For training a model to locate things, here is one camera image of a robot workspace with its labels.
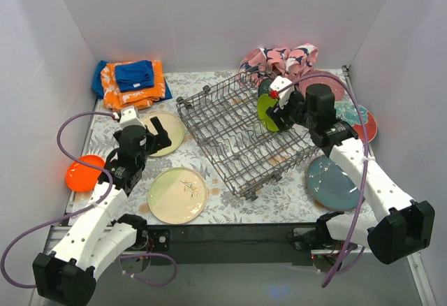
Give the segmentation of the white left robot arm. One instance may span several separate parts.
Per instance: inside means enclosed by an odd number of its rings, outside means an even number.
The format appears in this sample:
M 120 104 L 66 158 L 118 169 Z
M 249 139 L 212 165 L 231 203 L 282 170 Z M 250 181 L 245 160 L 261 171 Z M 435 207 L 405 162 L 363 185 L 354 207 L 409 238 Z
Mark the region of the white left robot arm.
M 86 305 L 105 269 L 122 252 L 146 249 L 147 222 L 134 214 L 118 220 L 113 216 L 130 196 L 145 169 L 147 157 L 172 142 L 158 117 L 150 132 L 137 116 L 122 115 L 118 142 L 105 160 L 87 206 L 67 234 L 50 251 L 39 253 L 32 268 L 36 290 L 44 298 L 62 305 Z

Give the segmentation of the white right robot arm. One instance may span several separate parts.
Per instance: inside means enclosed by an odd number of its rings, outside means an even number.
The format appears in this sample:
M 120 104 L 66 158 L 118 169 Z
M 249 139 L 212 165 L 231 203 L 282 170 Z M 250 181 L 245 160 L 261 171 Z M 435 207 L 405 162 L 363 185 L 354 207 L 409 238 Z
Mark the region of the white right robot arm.
M 375 221 L 361 222 L 342 212 L 327 213 L 310 235 L 324 248 L 340 240 L 369 248 L 384 264 L 391 264 L 429 247 L 435 211 L 427 201 L 415 201 L 369 158 L 367 143 L 337 116 L 335 96 L 327 85 L 315 84 L 301 94 L 290 80 L 270 84 L 273 104 L 267 116 L 279 129 L 298 124 L 308 129 L 312 142 L 339 166 L 361 191 Z

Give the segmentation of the plain lime green plate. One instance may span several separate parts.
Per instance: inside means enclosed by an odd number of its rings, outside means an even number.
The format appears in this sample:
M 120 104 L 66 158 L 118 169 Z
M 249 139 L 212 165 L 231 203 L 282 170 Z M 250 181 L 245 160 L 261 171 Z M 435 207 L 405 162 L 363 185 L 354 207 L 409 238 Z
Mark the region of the plain lime green plate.
M 278 101 L 272 99 L 269 94 L 262 94 L 258 97 L 257 101 L 257 114 L 261 124 L 271 132 L 278 132 L 279 128 L 275 124 L 271 116 L 268 115 L 268 110 L 273 109 L 277 105 Z

